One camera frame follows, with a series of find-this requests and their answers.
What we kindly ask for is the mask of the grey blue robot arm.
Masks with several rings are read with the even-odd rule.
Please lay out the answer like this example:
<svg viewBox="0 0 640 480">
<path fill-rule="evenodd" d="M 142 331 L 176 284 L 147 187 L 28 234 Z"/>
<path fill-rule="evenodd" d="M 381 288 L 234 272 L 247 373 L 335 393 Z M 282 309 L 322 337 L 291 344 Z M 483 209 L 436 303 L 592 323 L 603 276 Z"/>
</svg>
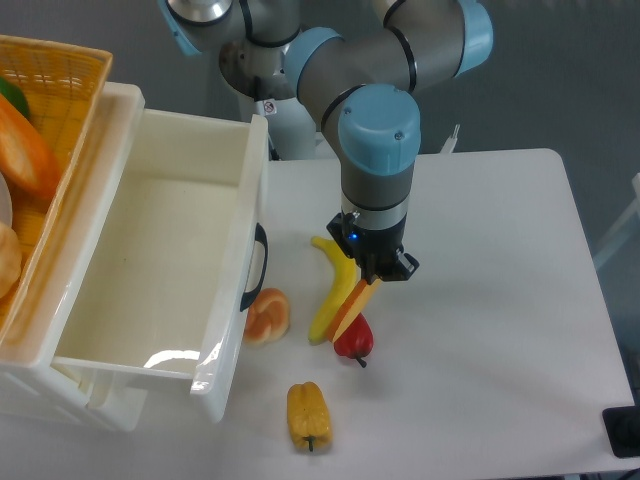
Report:
<svg viewBox="0 0 640 480">
<path fill-rule="evenodd" d="M 340 162 L 341 207 L 328 231 L 367 282 L 418 268 L 402 240 L 421 144 L 415 94 L 485 62 L 493 25 L 476 1 L 377 1 L 379 31 L 348 41 L 304 28 L 297 1 L 162 1 L 183 53 L 218 54 L 241 111 L 271 119 L 283 159 L 321 133 Z"/>
</svg>

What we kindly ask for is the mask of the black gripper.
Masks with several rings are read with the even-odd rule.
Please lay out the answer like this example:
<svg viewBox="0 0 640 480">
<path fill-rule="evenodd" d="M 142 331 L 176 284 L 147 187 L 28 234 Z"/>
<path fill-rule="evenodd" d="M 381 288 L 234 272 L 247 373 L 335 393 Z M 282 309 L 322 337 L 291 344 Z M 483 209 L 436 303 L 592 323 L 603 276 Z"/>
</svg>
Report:
<svg viewBox="0 0 640 480">
<path fill-rule="evenodd" d="M 402 243 L 406 218 L 383 230 L 358 226 L 352 214 L 338 213 L 327 230 L 344 255 L 360 268 L 361 278 L 372 284 L 407 281 L 418 269 L 418 260 Z"/>
</svg>

